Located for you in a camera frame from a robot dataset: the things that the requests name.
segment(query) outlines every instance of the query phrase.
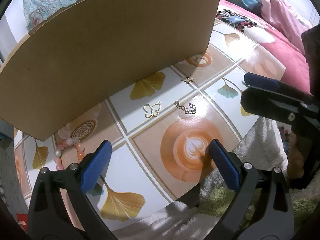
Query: red object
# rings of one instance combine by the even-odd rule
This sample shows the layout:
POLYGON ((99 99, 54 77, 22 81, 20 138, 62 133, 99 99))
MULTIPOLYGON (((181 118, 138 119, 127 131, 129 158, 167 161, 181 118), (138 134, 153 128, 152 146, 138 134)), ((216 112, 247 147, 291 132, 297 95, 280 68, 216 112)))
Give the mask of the red object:
POLYGON ((28 231, 28 214, 16 214, 18 219, 18 224, 23 228, 24 231, 28 231))

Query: teal ginkgo leaf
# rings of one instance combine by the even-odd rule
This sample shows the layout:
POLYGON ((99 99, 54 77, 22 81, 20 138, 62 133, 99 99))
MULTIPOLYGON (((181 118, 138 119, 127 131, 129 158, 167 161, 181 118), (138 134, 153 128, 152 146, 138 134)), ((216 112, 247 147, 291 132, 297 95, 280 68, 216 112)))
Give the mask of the teal ginkgo leaf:
POLYGON ((93 197, 100 196, 103 194, 103 188, 98 183, 96 183, 93 189, 90 190, 88 193, 93 197))
POLYGON ((225 80, 223 81, 224 86, 218 89, 218 93, 225 96, 226 98, 235 98, 239 94, 238 91, 228 86, 225 80))

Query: green fluffy fabric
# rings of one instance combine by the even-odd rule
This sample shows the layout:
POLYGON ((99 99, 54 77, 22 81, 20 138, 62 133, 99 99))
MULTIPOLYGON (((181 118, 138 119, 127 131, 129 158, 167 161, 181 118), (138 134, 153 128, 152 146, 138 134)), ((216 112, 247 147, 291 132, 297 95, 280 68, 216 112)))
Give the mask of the green fluffy fabric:
MULTIPOLYGON (((256 189, 250 206, 241 222, 240 228, 247 226, 253 216, 254 207, 259 200, 261 189, 256 189)), ((224 187, 213 189, 206 201, 200 203, 199 213, 221 217, 230 205, 235 193, 224 187)), ((295 228, 298 229, 307 221, 318 205, 318 199, 294 199, 292 201, 295 228)))

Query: yellow ginkgo leaf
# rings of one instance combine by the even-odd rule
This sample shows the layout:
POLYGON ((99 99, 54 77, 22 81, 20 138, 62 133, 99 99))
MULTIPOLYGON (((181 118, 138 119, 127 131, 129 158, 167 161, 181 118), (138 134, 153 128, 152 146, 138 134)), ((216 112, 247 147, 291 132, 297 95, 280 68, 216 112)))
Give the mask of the yellow ginkgo leaf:
POLYGON ((100 213, 105 219, 124 222, 135 218, 146 203, 144 197, 132 192, 114 192, 107 186, 108 197, 100 213))
POLYGON ((130 94, 131 100, 151 97, 155 90, 162 88, 164 78, 164 73, 157 72, 136 82, 130 94))
POLYGON ((35 157, 33 158, 32 168, 40 170, 44 166, 47 160, 48 153, 49 153, 48 148, 46 146, 38 147, 37 141, 36 141, 36 153, 35 153, 35 157))
POLYGON ((13 138, 15 138, 17 136, 18 133, 18 129, 17 128, 13 128, 13 138))
POLYGON ((226 39, 226 45, 228 47, 231 45, 232 42, 240 40, 240 36, 237 33, 224 34, 224 37, 226 39))
POLYGON ((247 113, 247 112, 243 109, 242 106, 240 106, 240 112, 241 112, 241 115, 242 115, 242 116, 249 116, 249 115, 251 115, 250 113, 247 113))

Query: pearl bead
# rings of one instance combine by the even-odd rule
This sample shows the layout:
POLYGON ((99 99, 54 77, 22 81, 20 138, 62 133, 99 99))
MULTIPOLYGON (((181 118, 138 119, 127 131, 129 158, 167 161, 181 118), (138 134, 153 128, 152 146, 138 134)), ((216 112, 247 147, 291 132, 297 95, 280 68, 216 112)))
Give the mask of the pearl bead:
POLYGON ((67 143, 69 146, 73 145, 73 139, 69 137, 69 138, 67 139, 66 143, 67 143))
POLYGON ((75 146, 78 152, 84 151, 84 146, 82 143, 77 143, 75 146))
POLYGON ((64 149, 64 146, 62 145, 62 143, 57 143, 57 149, 60 151, 64 149))
POLYGON ((73 144, 76 145, 77 143, 80 142, 80 139, 78 137, 73 137, 73 144))
POLYGON ((54 155, 56 155, 57 157, 61 157, 61 151, 59 149, 56 149, 54 155))
POLYGON ((57 165, 57 166, 56 166, 56 170, 57 170, 57 171, 63 170, 63 165, 62 165, 62 164, 57 165))
POLYGON ((66 140, 62 140, 61 141, 63 147, 67 148, 68 147, 68 144, 67 144, 67 141, 66 140))
POLYGON ((57 164, 57 165, 60 165, 62 163, 62 160, 60 157, 55 157, 54 158, 54 162, 57 164))
POLYGON ((85 153, 83 151, 77 152, 77 158, 78 160, 82 160, 85 157, 85 153))

